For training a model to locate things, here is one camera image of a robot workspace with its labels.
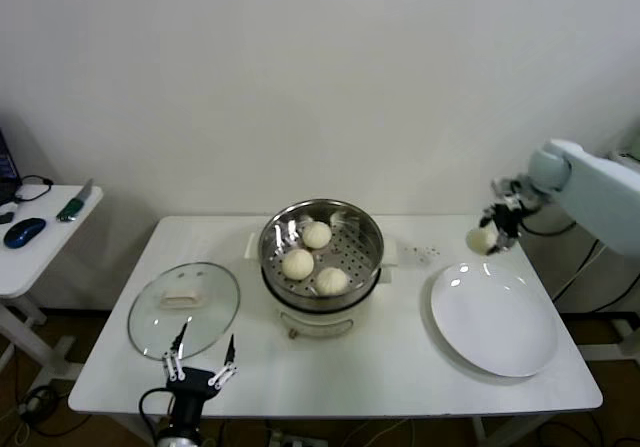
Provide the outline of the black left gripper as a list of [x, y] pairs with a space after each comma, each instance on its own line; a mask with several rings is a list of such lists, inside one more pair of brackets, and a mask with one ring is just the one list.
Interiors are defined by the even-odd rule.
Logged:
[[169, 350], [163, 354], [163, 368], [166, 379], [176, 381], [173, 384], [173, 419], [199, 421], [204, 404], [218, 395], [215, 386], [224, 386], [237, 372], [235, 336], [229, 340], [224, 365], [217, 373], [189, 367], [183, 369], [181, 352], [187, 326], [187, 323], [183, 324]]

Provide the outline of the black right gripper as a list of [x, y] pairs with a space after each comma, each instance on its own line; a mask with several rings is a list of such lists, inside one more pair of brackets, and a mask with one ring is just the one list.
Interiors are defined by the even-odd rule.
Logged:
[[500, 233], [492, 246], [488, 249], [489, 255], [503, 253], [511, 249], [519, 236], [519, 226], [522, 221], [535, 214], [534, 209], [522, 205], [510, 207], [504, 203], [496, 203], [483, 210], [479, 221], [480, 228], [486, 228], [494, 222], [497, 231]]

